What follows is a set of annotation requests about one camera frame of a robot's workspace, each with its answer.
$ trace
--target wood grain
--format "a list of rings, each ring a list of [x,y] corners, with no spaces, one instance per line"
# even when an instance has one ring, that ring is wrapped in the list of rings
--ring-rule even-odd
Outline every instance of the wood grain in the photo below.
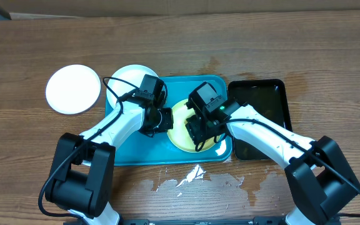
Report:
[[[95,107],[77,116],[50,109],[46,83],[68,64],[85,64],[100,77],[143,64],[160,76],[282,79],[294,131],[334,138],[360,180],[360,11],[4,21],[0,224],[61,223],[36,204],[56,141],[100,121],[105,100],[104,89]],[[271,161],[204,163],[204,180],[176,188],[194,166],[117,167],[111,204],[124,218],[148,219],[237,219],[293,208],[284,173]],[[345,211],[360,212],[360,199]]]

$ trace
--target white robotic arm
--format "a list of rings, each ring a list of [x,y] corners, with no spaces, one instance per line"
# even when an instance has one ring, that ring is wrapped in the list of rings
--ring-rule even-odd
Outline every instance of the white robotic arm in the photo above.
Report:
[[[294,134],[252,106],[225,100],[207,82],[189,95],[186,105],[196,113],[186,124],[195,145],[226,133],[253,145],[284,169],[297,207],[283,218],[283,224],[325,224],[360,194],[359,181],[329,137],[314,141]],[[325,167],[318,176],[312,172],[316,166]]]
[[[94,143],[108,143],[111,146],[115,146],[116,149],[134,132],[141,129],[144,122],[145,109],[139,107],[137,104],[131,102],[123,103],[124,109],[122,115],[114,123],[114,126],[108,127],[100,136],[95,137],[92,142]],[[107,123],[112,121],[119,113],[120,106],[117,103],[115,109],[106,116],[101,122],[95,125],[93,128],[82,132],[80,135],[84,136],[84,139],[91,137],[98,132]],[[84,160],[84,165],[91,166],[90,161]],[[89,218],[84,213],[70,209],[70,213],[77,214],[89,224],[89,225],[116,225],[119,223],[120,215],[113,210],[110,203],[107,202],[104,211],[98,217]]]
[[[309,150],[312,148],[310,143],[314,141],[313,139],[294,134],[284,129],[260,115],[250,105],[237,109],[231,114],[231,119],[256,119],[271,126],[290,140],[295,141],[304,149]],[[227,124],[227,128],[234,138],[253,145],[283,169],[289,165],[291,158],[299,158],[304,154],[301,150],[293,147],[278,135],[253,122],[230,122]]]
[[[101,135],[95,137],[92,142],[94,143],[108,143],[118,149],[123,142],[135,131],[138,131],[143,126],[145,109],[139,107],[137,104],[131,102],[123,103],[123,113],[119,119],[114,123],[114,126],[108,127]],[[112,121],[120,111],[119,103],[115,109],[107,115],[101,122],[93,128],[82,132],[80,135],[84,139],[91,137],[98,132],[107,123]],[[82,162],[86,166],[90,166],[91,162],[84,160]]]

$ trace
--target black tray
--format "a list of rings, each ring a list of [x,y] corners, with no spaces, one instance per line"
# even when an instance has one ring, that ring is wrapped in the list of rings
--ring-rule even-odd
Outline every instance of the black tray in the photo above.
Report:
[[[256,81],[233,81],[229,84],[229,98],[236,98],[239,104],[248,103],[272,122],[293,131],[286,96],[286,87],[279,79]],[[269,159],[254,146],[240,140],[233,140],[233,149],[240,160]]]

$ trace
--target white paint stain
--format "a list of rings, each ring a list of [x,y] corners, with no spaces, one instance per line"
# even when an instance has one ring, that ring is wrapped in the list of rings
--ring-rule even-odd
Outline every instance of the white paint stain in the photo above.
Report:
[[[183,179],[177,186],[176,188],[178,188],[179,186],[182,186],[184,184],[184,182],[189,182],[191,183],[191,181],[195,180],[195,179],[204,179],[204,173],[206,173],[206,171],[204,171],[202,169],[202,167],[200,165],[196,165],[194,167],[194,169],[186,176],[185,179]]]
[[[237,177],[237,179],[238,179],[238,181],[240,182],[239,184],[237,184],[237,188],[239,187],[239,186],[241,186],[241,185],[243,185],[243,182],[244,182],[244,180],[245,180],[245,177],[243,176],[243,177],[241,177],[241,178],[238,178]]]
[[[162,169],[159,171],[159,179],[157,181],[157,183],[159,184],[159,182],[161,181],[161,172],[162,172]]]

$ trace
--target black cable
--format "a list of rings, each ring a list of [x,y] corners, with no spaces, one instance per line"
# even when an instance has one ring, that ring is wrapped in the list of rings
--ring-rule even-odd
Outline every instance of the black cable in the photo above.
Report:
[[[143,134],[143,135],[145,135],[145,136],[147,136],[149,138],[153,138],[155,136],[155,129],[152,129],[152,134],[151,135],[149,135],[149,134]]]
[[[73,217],[76,219],[80,219],[80,220],[84,220],[84,218],[80,215],[77,214],[71,214],[71,213],[53,213],[53,212],[48,212],[44,209],[43,206],[43,197],[44,197],[44,193],[46,190],[47,185],[53,180],[53,178],[55,177],[55,175],[58,173],[58,171],[67,163],[70,163],[73,158],[76,156],[76,154],[83,149],[85,146],[87,146],[88,143],[90,143],[94,138],[98,137],[100,134],[102,134],[109,126],[111,126],[112,124],[114,124],[119,117],[121,116],[121,114],[123,113],[123,103],[122,101],[120,101],[119,96],[108,86],[108,84],[105,82],[105,79],[115,79],[118,81],[122,81],[126,84],[129,84],[133,87],[135,87],[136,89],[139,89],[137,86],[131,84],[130,82],[127,81],[123,81],[122,79],[118,79],[115,77],[104,77],[102,79],[102,83],[104,83],[104,85],[106,86],[106,88],[115,96],[115,98],[117,99],[119,105],[120,105],[120,110],[119,113],[115,116],[115,118],[112,119],[112,121],[110,121],[109,123],[107,123],[105,126],[103,126],[101,129],[98,129],[98,131],[93,134],[91,137],[87,138],[85,141],[83,141],[79,147],[77,147],[56,169],[55,171],[50,175],[50,177],[46,180],[46,182],[44,183],[44,185],[42,186],[41,190],[40,190],[40,194],[38,196],[38,208],[40,209],[40,211],[46,215],[46,216],[52,216],[52,217]],[[127,94],[133,94],[134,93],[134,89],[132,91],[130,91]]]
[[[205,125],[205,118],[202,117],[201,118],[201,125],[204,127],[204,134],[206,134],[207,132],[207,128],[206,128],[206,125]],[[198,153],[200,150],[203,149],[204,145],[205,145],[205,141],[206,139],[204,139],[204,141],[201,143],[201,147],[198,147],[199,146],[199,143],[197,145],[195,145],[195,151]]]
[[[220,143],[220,142],[222,142],[227,136],[228,136],[227,134],[224,134],[224,136],[222,137],[222,139],[220,139],[219,141],[216,140],[216,137],[217,137],[217,136],[215,136],[215,137],[213,138],[213,142],[215,142],[215,143]]]
[[[350,185],[359,195],[360,195],[360,189],[356,187],[353,183],[351,183],[348,179],[346,179],[343,175],[339,174],[335,169],[333,169],[331,166],[329,166],[327,163],[325,163],[323,160],[319,159],[317,156],[312,154],[310,151],[304,149],[300,145],[298,145],[295,141],[290,140],[288,137],[280,133],[279,131],[275,130],[273,127],[267,125],[264,122],[258,121],[256,119],[230,119],[226,122],[219,123],[215,125],[215,127],[226,125],[227,123],[234,123],[234,122],[250,122],[253,124],[258,124],[263,126],[264,128],[272,131],[274,134],[278,135],[280,138],[284,139],[286,142],[290,143],[295,148],[301,150],[302,152],[306,153],[309,157],[314,159],[317,163],[322,164],[326,169],[330,170],[335,176],[337,176],[339,179],[343,180],[345,183]],[[346,216],[350,218],[360,218],[360,213],[338,213],[335,216]]]
[[[102,81],[105,81],[105,79],[113,79],[113,80],[121,81],[121,82],[123,82],[123,83],[126,83],[126,84],[134,87],[135,89],[139,89],[139,88],[138,88],[137,86],[135,86],[134,84],[130,83],[129,81],[125,81],[125,80],[123,80],[123,79],[119,79],[119,78],[116,78],[116,77],[104,77],[104,78],[102,79]]]
[[[165,83],[163,83],[163,86],[165,87],[165,98],[163,99],[163,104],[166,104],[166,99],[168,98],[168,87]]]

